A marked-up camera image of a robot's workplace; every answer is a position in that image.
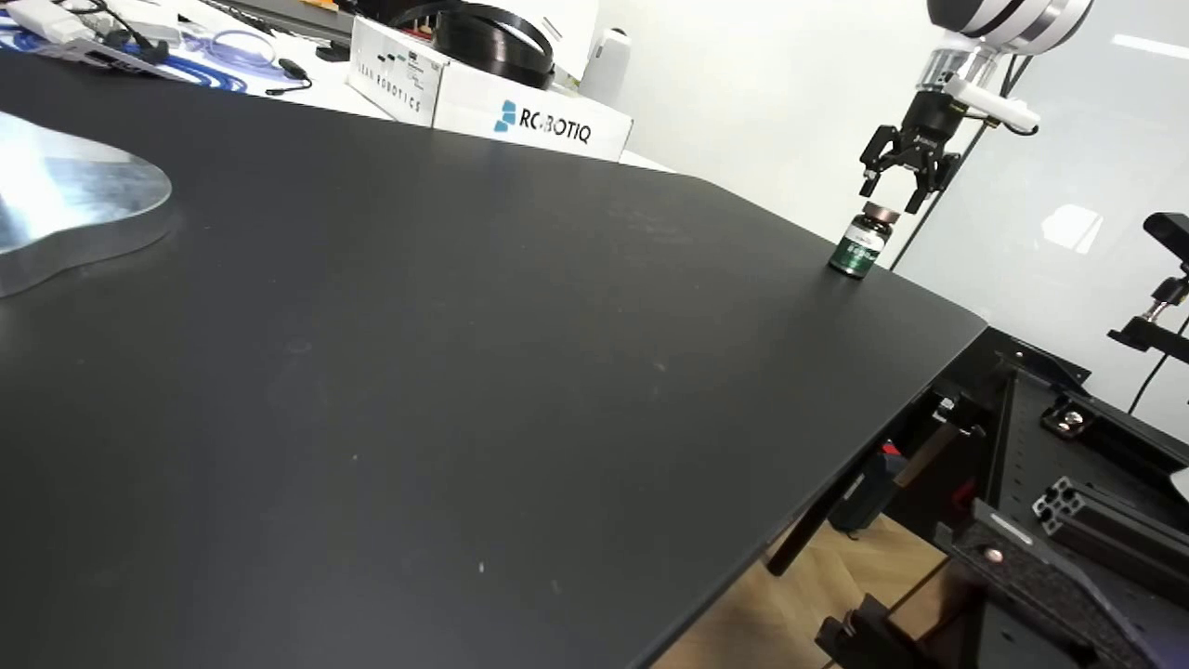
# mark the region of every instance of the white device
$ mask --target white device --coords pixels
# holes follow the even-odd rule
[[[949,144],[966,120],[1038,135],[1039,115],[1022,99],[1007,99],[1017,76],[1003,76],[1003,63],[1059,50],[1087,10],[1092,0],[930,0],[930,20],[949,37],[934,53],[902,123],[878,125],[862,148],[858,192],[866,206],[828,264],[862,279],[889,248],[890,224],[949,188],[961,166],[961,156],[949,153]]]
[[[930,20],[949,29],[949,40],[934,53],[921,89],[1038,135],[1039,115],[996,93],[1003,57],[1045,57],[1067,44],[1087,10],[1092,0],[930,0]]]

